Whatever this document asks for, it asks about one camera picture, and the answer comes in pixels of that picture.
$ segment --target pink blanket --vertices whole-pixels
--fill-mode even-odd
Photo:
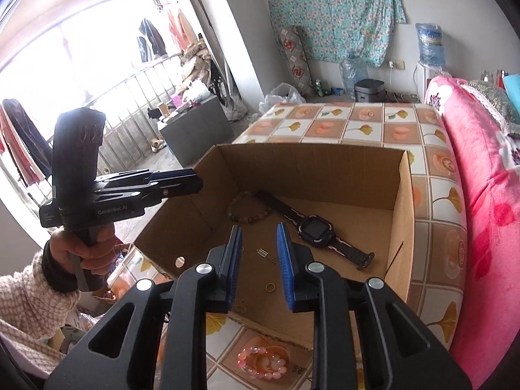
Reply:
[[[450,352],[477,389],[520,328],[520,181],[498,127],[458,83],[435,78],[427,101],[444,118],[466,201],[470,260]]]

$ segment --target turquoise pillow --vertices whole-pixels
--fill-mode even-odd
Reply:
[[[520,114],[520,75],[505,76],[504,87],[516,111]]]

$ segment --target black wristband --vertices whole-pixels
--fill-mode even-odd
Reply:
[[[50,240],[43,249],[42,269],[45,279],[53,290],[60,293],[71,293],[77,290],[76,276],[65,271],[50,253]]]

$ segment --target water bottle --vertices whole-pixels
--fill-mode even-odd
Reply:
[[[421,63],[430,67],[444,67],[443,30],[436,23],[416,23]]]
[[[366,60],[356,57],[354,52],[349,50],[347,58],[340,63],[340,73],[345,93],[354,100],[354,85],[360,80],[368,79]]]

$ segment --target smartwatch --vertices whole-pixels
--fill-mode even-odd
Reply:
[[[256,197],[269,208],[279,212],[292,222],[301,240],[316,248],[330,249],[355,264],[358,270],[368,267],[374,253],[366,254],[357,247],[336,236],[332,223],[318,215],[304,216],[265,191],[258,191]]]

